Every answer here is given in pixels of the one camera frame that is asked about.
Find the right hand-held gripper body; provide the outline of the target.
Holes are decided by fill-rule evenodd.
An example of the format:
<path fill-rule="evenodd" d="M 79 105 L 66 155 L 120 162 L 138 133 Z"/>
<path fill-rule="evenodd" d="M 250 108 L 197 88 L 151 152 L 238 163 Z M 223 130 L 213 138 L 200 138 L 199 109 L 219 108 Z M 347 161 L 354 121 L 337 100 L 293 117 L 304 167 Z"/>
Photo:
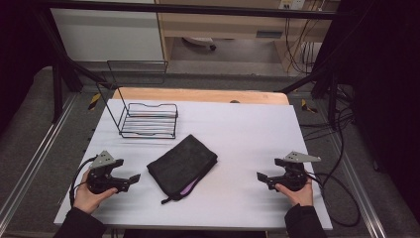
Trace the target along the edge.
<path fill-rule="evenodd" d="M 320 162 L 320 157 L 310 156 L 299 152 L 290 152 L 283 159 L 275 159 L 277 166 L 283 167 L 285 173 L 276 178 L 274 183 L 280 183 L 289 190 L 298 191 L 303 188 L 307 181 L 307 173 L 304 169 L 304 163 Z"/>

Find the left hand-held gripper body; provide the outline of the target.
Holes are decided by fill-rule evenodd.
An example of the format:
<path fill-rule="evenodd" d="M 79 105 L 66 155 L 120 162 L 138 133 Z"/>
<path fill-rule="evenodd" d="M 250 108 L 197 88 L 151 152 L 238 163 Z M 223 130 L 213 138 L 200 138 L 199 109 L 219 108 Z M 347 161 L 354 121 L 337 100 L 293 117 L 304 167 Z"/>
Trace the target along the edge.
<path fill-rule="evenodd" d="M 123 164 L 123 159 L 114 159 L 107 151 L 97 155 L 89 167 L 87 179 L 89 190 L 99 194 L 112 187 L 129 185 L 127 178 L 114 178 L 112 176 L 112 171 Z"/>

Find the dark grey fleece towel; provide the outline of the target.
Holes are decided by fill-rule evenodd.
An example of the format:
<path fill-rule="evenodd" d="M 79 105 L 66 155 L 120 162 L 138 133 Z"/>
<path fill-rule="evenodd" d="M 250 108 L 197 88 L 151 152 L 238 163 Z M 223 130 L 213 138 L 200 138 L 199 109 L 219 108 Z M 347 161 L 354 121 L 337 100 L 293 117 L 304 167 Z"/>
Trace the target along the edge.
<path fill-rule="evenodd" d="M 147 165 L 150 175 L 166 195 L 161 204 L 179 201 L 217 164 L 218 156 L 193 135 Z"/>

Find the black wire rack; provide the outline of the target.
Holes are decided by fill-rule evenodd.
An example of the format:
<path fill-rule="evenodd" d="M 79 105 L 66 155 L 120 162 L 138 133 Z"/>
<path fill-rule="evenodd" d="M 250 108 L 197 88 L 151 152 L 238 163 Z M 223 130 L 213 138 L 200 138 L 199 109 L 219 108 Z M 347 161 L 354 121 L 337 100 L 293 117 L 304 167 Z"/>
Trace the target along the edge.
<path fill-rule="evenodd" d="M 165 82 L 165 60 L 107 60 L 104 82 L 96 87 L 118 135 L 130 139 L 175 139 L 178 108 L 174 103 L 129 99 L 124 89 Z"/>

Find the person's right hand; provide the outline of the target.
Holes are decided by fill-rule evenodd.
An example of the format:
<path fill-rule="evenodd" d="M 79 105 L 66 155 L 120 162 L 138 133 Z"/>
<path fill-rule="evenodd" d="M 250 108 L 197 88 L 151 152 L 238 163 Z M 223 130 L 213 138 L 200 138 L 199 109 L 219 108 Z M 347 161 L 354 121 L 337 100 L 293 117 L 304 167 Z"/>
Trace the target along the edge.
<path fill-rule="evenodd" d="M 292 206 L 297 204 L 301 206 L 312 206 L 313 205 L 313 189 L 312 180 L 309 178 L 305 185 L 298 191 L 292 191 L 284 185 L 277 183 L 275 188 L 284 194 L 290 201 Z"/>

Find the person's left hand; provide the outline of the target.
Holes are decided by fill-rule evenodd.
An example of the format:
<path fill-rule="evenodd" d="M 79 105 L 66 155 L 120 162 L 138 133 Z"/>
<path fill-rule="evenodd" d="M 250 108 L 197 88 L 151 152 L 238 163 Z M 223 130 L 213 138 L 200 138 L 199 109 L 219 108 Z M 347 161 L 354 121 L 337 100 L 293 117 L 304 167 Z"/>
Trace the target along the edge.
<path fill-rule="evenodd" d="M 87 214 L 92 214 L 99 207 L 102 201 L 111 197 L 118 191 L 118 189 L 112 187 L 99 194 L 92 193 L 86 183 L 88 175 L 89 171 L 86 171 L 83 174 L 82 183 L 76 190 L 73 207 L 76 207 Z"/>

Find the white table board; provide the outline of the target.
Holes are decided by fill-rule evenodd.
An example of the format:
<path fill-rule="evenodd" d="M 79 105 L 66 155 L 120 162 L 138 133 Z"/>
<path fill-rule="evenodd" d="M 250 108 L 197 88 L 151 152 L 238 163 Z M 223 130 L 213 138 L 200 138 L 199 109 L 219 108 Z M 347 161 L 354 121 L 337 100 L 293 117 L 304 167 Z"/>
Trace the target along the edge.
<path fill-rule="evenodd" d="M 290 105 L 180 101 L 173 139 L 133 139 L 119 135 L 113 115 L 123 109 L 111 99 L 85 153 L 108 151 L 123 160 L 114 176 L 139 175 L 139 182 L 103 201 L 94 215 L 109 227 L 146 229 L 280 230 L 290 207 L 287 198 L 258 181 L 259 173 L 283 174 L 275 165 L 292 151 L 306 150 Z M 147 166 L 193 135 L 217 156 L 217 163 L 194 190 L 170 201 Z"/>

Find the wooden table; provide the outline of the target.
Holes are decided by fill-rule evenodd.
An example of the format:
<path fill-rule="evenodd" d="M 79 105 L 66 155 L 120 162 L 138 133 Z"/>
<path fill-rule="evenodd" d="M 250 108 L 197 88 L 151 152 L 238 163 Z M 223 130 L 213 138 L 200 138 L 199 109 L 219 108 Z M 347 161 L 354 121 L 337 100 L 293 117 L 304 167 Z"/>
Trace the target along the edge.
<path fill-rule="evenodd" d="M 248 90 L 120 87 L 114 92 L 112 98 L 223 103 L 238 101 L 239 103 L 275 105 L 289 104 L 287 96 L 283 93 Z"/>

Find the black curtain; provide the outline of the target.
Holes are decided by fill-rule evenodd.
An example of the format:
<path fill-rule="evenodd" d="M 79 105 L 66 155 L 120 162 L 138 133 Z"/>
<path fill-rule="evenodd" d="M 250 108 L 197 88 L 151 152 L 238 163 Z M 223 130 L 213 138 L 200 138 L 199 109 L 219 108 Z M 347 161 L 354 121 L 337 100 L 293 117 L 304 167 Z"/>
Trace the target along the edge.
<path fill-rule="evenodd" d="M 31 0 L 0 0 L 0 134 L 26 98 L 35 74 L 52 64 Z"/>
<path fill-rule="evenodd" d="M 372 155 L 420 220 L 420 0 L 372 0 L 340 79 Z"/>

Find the white chair base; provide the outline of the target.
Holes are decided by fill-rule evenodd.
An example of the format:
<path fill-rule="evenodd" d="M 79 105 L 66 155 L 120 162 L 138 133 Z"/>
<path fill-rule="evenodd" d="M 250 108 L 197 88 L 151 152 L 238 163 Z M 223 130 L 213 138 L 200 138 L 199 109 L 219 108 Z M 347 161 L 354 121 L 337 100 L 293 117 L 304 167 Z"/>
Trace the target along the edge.
<path fill-rule="evenodd" d="M 187 38 L 185 37 L 184 40 L 190 44 L 201 46 L 201 47 L 208 47 L 211 51 L 215 51 L 217 47 L 214 45 L 214 42 L 211 38 Z"/>

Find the light wooden desk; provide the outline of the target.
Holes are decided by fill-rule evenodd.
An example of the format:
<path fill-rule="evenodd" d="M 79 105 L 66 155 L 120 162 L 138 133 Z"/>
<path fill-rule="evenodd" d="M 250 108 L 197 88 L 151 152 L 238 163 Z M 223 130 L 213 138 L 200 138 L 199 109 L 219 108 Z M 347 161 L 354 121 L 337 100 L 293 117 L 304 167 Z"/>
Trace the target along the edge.
<path fill-rule="evenodd" d="M 157 4 L 279 9 L 280 0 L 155 0 Z M 338 10 L 340 0 L 305 0 L 299 11 Z M 169 59 L 175 38 L 259 39 L 274 42 L 283 69 L 298 70 L 305 46 L 320 46 L 329 20 L 170 14 L 157 15 L 164 56 Z"/>

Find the white power outlet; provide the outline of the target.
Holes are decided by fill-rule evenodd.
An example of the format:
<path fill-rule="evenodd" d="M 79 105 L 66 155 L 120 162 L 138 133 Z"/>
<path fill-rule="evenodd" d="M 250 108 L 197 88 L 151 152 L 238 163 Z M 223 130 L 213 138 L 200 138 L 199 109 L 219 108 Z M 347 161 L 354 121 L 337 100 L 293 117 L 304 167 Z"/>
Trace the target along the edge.
<path fill-rule="evenodd" d="M 285 10 L 301 10 L 305 0 L 280 0 L 279 9 Z"/>

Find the aluminium floor rail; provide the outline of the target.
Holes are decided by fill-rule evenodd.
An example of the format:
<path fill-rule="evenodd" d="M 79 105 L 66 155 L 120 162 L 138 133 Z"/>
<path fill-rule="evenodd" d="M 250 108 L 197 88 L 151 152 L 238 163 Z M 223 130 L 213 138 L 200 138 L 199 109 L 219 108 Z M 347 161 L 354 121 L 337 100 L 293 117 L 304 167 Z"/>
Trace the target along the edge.
<path fill-rule="evenodd" d="M 5 203 L 0 208 L 0 236 L 7 229 L 7 226 L 9 225 L 17 208 L 22 202 L 23 197 L 31 186 L 34 177 L 42 166 L 57 135 L 59 134 L 68 115 L 70 114 L 77 96 L 77 93 L 71 93 L 65 100 L 64 105 L 62 106 L 62 114 L 58 117 L 57 121 L 52 123 L 52 125 L 49 127 L 46 135 L 43 137 L 37 150 L 32 155 L 17 184 L 6 199 Z"/>
<path fill-rule="evenodd" d="M 365 186 L 363 185 L 362 180 L 359 178 L 355 167 L 352 165 L 350 157 L 345 151 L 344 140 L 341 139 L 338 134 L 333 134 L 331 136 L 331 141 L 340 159 L 339 166 L 341 167 L 350 190 L 359 205 L 359 211 L 361 212 L 370 237 L 386 238 L 386 232 L 368 197 Z"/>

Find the black metal frame post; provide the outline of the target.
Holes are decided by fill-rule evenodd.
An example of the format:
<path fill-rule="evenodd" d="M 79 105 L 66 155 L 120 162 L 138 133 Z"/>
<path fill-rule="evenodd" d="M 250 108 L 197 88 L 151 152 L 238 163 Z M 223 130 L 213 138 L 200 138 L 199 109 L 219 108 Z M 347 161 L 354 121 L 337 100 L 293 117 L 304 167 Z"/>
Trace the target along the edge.
<path fill-rule="evenodd" d="M 336 130 L 336 98 L 337 98 L 337 75 L 332 74 L 329 90 L 328 121 L 333 130 Z"/>
<path fill-rule="evenodd" d="M 53 87 L 53 118 L 56 123 L 62 113 L 62 86 L 59 65 L 52 67 L 52 87 Z"/>

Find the black metal frame crossbar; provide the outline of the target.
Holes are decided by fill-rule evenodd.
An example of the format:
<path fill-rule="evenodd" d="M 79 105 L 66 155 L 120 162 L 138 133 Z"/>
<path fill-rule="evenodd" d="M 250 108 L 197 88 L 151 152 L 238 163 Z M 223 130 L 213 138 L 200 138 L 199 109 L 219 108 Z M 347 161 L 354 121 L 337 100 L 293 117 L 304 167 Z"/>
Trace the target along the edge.
<path fill-rule="evenodd" d="M 331 11 L 296 11 L 274 10 L 263 8 L 176 5 L 176 4 L 147 4 L 101 1 L 76 1 L 76 0 L 37 0 L 38 6 L 55 9 L 95 10 L 95 11 L 121 11 L 145 13 L 170 13 L 170 14 L 203 14 L 222 16 L 249 16 L 267 18 L 289 19 L 315 19 L 335 20 L 351 16 L 348 12 Z"/>

